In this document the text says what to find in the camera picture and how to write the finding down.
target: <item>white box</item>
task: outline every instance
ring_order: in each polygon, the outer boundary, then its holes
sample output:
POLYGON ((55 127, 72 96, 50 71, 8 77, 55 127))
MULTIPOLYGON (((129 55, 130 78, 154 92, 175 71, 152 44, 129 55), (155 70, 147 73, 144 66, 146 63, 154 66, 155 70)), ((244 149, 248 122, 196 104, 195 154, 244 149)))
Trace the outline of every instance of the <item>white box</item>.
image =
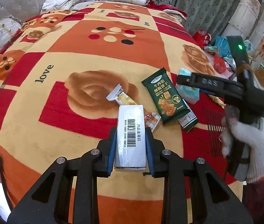
POLYGON ((119 106, 114 167, 133 171, 146 167, 143 105, 119 106))

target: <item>blue plastic bag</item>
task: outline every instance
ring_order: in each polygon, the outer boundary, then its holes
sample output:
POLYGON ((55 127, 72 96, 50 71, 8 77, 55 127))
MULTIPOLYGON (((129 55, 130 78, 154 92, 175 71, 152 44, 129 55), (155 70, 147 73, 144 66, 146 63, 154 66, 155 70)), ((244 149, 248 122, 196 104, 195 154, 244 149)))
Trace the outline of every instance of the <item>blue plastic bag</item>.
POLYGON ((215 45, 219 48, 219 55, 223 58, 230 54, 230 48, 228 45, 228 41, 225 38, 222 38, 220 36, 216 36, 215 45))

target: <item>cracker image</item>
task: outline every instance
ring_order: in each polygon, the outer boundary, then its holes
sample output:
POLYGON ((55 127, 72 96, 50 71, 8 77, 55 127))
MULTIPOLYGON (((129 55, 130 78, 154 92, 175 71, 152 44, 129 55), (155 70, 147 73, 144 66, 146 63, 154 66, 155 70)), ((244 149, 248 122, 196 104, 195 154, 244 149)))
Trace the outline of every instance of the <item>cracker image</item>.
POLYGON ((170 112, 173 108, 174 104, 171 105, 162 105, 161 108, 165 110, 166 112, 170 112))
POLYGON ((166 115, 167 116, 172 116, 174 114, 174 112, 176 111, 177 107, 172 107, 171 111, 167 112, 166 115))
POLYGON ((159 99, 158 104, 159 105, 166 105, 167 103, 166 103, 165 99, 159 99))
POLYGON ((163 93, 165 99, 170 99, 171 98, 171 95, 168 91, 166 91, 165 93, 163 93))

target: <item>biscuit package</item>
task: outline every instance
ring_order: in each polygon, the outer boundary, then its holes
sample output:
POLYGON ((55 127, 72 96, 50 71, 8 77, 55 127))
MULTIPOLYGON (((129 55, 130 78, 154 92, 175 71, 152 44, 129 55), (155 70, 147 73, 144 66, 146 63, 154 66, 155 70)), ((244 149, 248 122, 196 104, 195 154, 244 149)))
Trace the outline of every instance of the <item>biscuit package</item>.
POLYGON ((190 112, 176 88, 162 68, 142 81, 149 91, 163 124, 177 120, 190 112))
MULTIPOLYGON (((138 105, 133 99, 131 99, 125 92, 120 84, 118 84, 106 97, 108 101, 116 101, 121 105, 138 105)), ((153 132, 159 123, 161 117, 154 112, 148 112, 143 109, 144 112, 144 124, 146 127, 150 127, 153 132)))
POLYGON ((186 104, 190 112, 187 113, 184 117, 178 119, 178 122, 181 124, 182 128, 186 132, 189 132, 198 123, 198 119, 196 115, 193 113, 193 111, 190 109, 190 107, 187 105, 187 103, 185 101, 184 103, 186 104))

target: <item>rose pattern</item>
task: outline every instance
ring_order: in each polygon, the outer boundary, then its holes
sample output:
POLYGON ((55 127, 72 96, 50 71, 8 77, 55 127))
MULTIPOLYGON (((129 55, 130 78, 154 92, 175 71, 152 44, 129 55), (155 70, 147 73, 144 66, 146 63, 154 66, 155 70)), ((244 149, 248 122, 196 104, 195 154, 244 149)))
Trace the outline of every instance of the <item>rose pattern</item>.
POLYGON ((167 14, 167 13, 159 13, 159 16, 162 17, 162 18, 164 18, 164 19, 167 19, 167 20, 176 22, 176 20, 172 16, 170 16, 169 14, 167 14))
POLYGON ((125 12, 114 12, 116 15, 124 18, 140 18, 138 15, 133 13, 125 13, 125 12))
POLYGON ((192 72, 212 76, 217 75, 209 60, 199 48, 184 45, 184 49, 185 50, 182 52, 182 61, 191 68, 192 72))
POLYGON ((39 39, 40 37, 42 37, 44 35, 44 32, 43 31, 40 31, 40 30, 34 30, 32 32, 30 32, 28 35, 27 35, 27 38, 28 39, 39 39))
POLYGON ((61 10, 60 12, 61 13, 66 13, 66 14, 70 14, 71 13, 71 10, 65 9, 65 10, 61 10))
POLYGON ((69 90, 69 107, 76 114, 89 119, 116 118, 118 104, 108 101, 106 97, 117 84, 137 102, 137 87, 120 74, 105 70, 74 72, 64 84, 69 90))

